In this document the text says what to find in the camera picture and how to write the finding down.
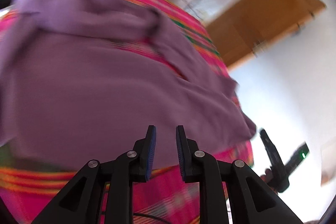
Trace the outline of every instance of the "purple sweatshirt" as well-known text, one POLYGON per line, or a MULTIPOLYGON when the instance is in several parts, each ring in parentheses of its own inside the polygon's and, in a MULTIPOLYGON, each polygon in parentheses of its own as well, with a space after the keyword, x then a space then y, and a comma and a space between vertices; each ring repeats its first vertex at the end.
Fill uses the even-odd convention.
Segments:
POLYGON ((0 145, 79 169, 115 159, 157 127, 154 168, 178 163, 175 127, 216 153, 255 134, 215 74, 163 13, 124 0, 16 0, 0 43, 0 145), (113 47, 148 37, 177 68, 113 47))

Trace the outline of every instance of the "wooden furniture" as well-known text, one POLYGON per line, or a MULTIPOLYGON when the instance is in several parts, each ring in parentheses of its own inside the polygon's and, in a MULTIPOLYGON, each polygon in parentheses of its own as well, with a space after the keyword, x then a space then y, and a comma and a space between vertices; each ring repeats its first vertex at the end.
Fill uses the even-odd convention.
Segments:
POLYGON ((296 32, 325 8, 320 0, 240 0, 206 30, 229 67, 296 32))

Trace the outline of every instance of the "silver screw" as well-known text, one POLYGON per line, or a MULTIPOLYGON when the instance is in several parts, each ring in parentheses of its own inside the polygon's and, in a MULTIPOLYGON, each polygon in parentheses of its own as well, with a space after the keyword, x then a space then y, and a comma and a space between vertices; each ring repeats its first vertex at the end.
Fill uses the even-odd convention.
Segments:
POLYGON ((205 153, 204 153, 202 150, 197 150, 197 151, 195 152, 195 156, 196 156, 197 158, 202 158, 202 157, 204 157, 204 155, 205 155, 205 153))
POLYGON ((135 152, 135 151, 128 151, 127 152, 127 156, 129 157, 129 158, 134 158, 134 157, 136 157, 137 156, 137 152, 135 152))
POLYGON ((96 160, 90 160, 87 164, 90 168, 95 168, 98 165, 98 161, 96 160))
POLYGON ((245 163, 242 160, 236 160, 235 161, 235 166, 237 167, 244 167, 245 163))

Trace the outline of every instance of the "white wall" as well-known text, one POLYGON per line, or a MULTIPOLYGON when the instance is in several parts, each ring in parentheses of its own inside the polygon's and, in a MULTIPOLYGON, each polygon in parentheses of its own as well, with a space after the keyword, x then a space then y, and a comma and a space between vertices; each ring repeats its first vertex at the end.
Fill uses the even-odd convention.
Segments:
MULTIPOLYGON (((304 140, 310 148, 279 194, 302 221, 319 219, 336 193, 335 179, 320 186, 320 148, 336 136, 336 1, 322 1, 327 10, 299 35, 231 72, 244 112, 266 129, 284 162, 304 140)), ((262 174, 269 161, 259 137, 252 147, 262 174)))

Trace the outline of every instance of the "wire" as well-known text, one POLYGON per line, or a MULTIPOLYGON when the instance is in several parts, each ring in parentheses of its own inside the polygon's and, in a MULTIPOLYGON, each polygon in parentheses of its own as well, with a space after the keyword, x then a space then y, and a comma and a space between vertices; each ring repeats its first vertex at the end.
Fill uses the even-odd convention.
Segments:
POLYGON ((140 216, 140 217, 147 217, 147 218, 153 218, 155 220, 158 220, 158 221, 161 221, 163 223, 166 223, 166 224, 171 224, 169 221, 163 219, 163 218, 160 218, 160 217, 157 217, 157 216, 153 216, 153 215, 146 215, 146 214, 141 214, 141 213, 134 213, 133 214, 134 216, 140 216))

